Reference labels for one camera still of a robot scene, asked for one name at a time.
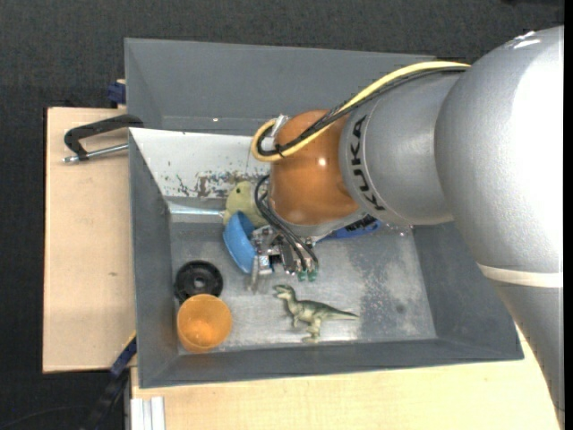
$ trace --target metal bracket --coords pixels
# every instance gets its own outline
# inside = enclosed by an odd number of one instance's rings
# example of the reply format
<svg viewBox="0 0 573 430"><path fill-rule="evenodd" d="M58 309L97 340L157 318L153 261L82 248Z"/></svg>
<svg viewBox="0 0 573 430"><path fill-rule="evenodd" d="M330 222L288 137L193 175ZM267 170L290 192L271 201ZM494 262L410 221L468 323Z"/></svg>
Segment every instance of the metal bracket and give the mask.
<svg viewBox="0 0 573 430"><path fill-rule="evenodd" d="M114 147L105 148L102 150L95 150L87 152L80 143L80 139L99 135L101 133L108 133L122 127L143 127L143 122L134 115L121 115L113 118L90 123L89 125L81 125L70 129L64 136L64 143L72 150L76 156L68 156L64 158L64 162L85 161L90 158L102 156L104 154L112 153L127 149L127 143L123 145L116 145Z"/></svg>

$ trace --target toy dinosaur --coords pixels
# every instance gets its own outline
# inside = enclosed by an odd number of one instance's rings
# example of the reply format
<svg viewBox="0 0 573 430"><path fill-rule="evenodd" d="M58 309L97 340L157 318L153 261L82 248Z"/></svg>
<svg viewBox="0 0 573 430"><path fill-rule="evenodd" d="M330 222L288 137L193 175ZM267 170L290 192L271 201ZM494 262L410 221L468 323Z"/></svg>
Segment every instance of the toy dinosaur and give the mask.
<svg viewBox="0 0 573 430"><path fill-rule="evenodd" d="M285 299L288 310L293 315L293 326L296 327L299 320L309 324L306 329L311 336L303 338L303 342L318 342L321 335L321 324L327 320L356 320L358 315L339 311L330 305L316 301L298 301L296 294L290 285L276 285L277 297Z"/></svg>

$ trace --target orange cup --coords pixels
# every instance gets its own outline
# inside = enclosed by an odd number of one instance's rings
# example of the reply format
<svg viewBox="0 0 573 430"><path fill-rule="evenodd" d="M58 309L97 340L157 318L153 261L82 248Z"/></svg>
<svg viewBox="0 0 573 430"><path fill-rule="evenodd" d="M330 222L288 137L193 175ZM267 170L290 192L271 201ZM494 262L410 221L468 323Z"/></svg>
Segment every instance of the orange cup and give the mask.
<svg viewBox="0 0 573 430"><path fill-rule="evenodd" d="M187 299L177 313L177 336L190 352L200 354L225 340L233 317L228 306L212 295L195 295Z"/></svg>

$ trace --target floor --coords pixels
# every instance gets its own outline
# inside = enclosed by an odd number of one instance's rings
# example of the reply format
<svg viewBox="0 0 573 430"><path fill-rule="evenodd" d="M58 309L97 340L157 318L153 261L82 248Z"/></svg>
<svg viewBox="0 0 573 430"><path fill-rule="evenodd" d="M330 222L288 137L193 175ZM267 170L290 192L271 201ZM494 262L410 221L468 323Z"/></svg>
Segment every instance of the floor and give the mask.
<svg viewBox="0 0 573 430"><path fill-rule="evenodd" d="M0 429L77 428L106 385L105 372L41 373L43 108L110 107L125 37L471 63L563 22L562 8L500 0L0 0ZM122 422L117 410L106 428Z"/></svg>

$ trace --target wooden board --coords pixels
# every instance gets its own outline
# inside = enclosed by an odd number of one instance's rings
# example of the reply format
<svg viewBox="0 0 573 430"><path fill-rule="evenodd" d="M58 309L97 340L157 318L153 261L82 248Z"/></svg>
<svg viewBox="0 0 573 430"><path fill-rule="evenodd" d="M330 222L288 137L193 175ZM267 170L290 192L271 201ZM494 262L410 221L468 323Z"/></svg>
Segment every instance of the wooden board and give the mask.
<svg viewBox="0 0 573 430"><path fill-rule="evenodd" d="M165 397L167 430L557 430L545 380L526 359L248 383L140 389Z"/></svg>
<svg viewBox="0 0 573 430"><path fill-rule="evenodd" d="M119 109L47 111L44 372L109 368L135 329L127 152L65 164L68 129ZM125 129L86 139L125 143Z"/></svg>

